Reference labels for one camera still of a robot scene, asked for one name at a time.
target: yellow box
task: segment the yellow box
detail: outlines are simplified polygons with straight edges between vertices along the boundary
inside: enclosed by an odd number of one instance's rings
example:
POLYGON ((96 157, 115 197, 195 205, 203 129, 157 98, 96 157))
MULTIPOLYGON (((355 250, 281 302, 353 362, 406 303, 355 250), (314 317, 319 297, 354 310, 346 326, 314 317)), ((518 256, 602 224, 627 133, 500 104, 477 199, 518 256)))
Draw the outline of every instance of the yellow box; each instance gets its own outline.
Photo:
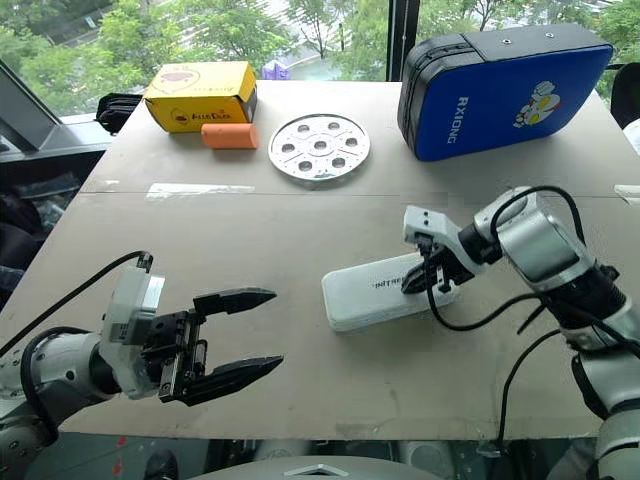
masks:
POLYGON ((167 132, 199 132, 205 123, 251 123, 258 102, 248 62, 163 65, 144 94, 167 132))

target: window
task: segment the window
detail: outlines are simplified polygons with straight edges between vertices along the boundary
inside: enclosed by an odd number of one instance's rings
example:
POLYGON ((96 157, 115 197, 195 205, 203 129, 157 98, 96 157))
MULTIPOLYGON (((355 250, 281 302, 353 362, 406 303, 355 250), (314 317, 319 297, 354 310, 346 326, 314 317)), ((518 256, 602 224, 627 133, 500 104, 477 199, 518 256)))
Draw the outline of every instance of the window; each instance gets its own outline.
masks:
MULTIPOLYGON (((640 0, 423 0, 416 43, 447 33, 524 25, 579 23, 615 48, 612 63, 640 62, 640 0)), ((598 93, 609 101, 614 72, 605 72, 598 93)))
MULTIPOLYGON (((640 0, 0 0, 0 58, 59 117, 93 113, 109 92, 141 93, 169 62, 242 59, 266 78, 383 81, 390 5, 415 29, 418 4, 417 41, 578 22, 613 43, 614 62, 640 60, 640 0)), ((411 29, 395 35, 413 44, 411 29)), ((612 77, 598 85, 604 97, 612 77)))
POLYGON ((292 79, 384 80, 388 9, 388 0, 0 0, 0 55, 59 117, 95 112, 109 92, 141 93, 170 62, 248 60, 267 77, 278 62, 292 79))

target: cartoon sticker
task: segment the cartoon sticker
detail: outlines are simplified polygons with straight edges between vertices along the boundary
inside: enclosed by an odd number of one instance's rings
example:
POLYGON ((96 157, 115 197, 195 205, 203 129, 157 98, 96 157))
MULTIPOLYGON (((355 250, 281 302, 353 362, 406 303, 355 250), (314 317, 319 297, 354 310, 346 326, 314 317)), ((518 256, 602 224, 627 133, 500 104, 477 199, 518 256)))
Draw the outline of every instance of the cartoon sticker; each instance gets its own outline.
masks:
POLYGON ((560 95, 552 93, 555 85, 548 80, 540 82, 531 94, 531 100, 516 115, 516 128, 540 123, 560 106, 560 95))

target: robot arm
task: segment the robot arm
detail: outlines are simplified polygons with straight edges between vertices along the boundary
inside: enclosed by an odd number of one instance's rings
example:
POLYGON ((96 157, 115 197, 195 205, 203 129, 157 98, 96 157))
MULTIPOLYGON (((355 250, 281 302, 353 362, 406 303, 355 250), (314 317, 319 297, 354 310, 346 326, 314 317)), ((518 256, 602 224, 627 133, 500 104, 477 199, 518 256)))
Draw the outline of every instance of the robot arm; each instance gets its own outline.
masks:
POLYGON ((403 291, 446 290, 450 282, 467 282, 506 257, 578 352, 571 363, 574 378, 586 405, 605 420, 596 451, 597 478, 637 478, 640 360, 594 325, 593 317, 637 344, 640 312, 615 286, 618 272, 599 264, 540 196, 510 200, 527 190, 519 187, 501 195, 463 229, 442 213, 407 207, 405 239, 418 246, 425 263, 407 274, 403 291))
POLYGON ((227 290, 156 316, 163 285, 145 268, 125 267, 100 334, 58 327, 0 358, 0 479, 23 478, 58 425, 117 393, 133 400, 157 393, 192 406, 242 390, 282 362, 252 358, 205 374, 207 343, 199 339, 208 315, 249 310, 275 293, 227 290))

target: white power bank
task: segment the white power bank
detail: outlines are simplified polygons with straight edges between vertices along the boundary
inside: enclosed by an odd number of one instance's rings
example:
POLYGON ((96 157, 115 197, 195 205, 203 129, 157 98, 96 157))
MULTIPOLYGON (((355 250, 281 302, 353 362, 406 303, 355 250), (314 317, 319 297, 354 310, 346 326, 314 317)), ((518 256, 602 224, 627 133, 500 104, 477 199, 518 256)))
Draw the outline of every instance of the white power bank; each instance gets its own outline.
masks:
MULTIPOLYGON (((429 310, 425 292, 405 295, 400 287, 407 272, 422 263, 418 253, 388 258, 327 273, 322 279, 329 325, 345 332, 429 310)), ((442 293, 433 287, 436 305, 451 303, 458 287, 442 293)))

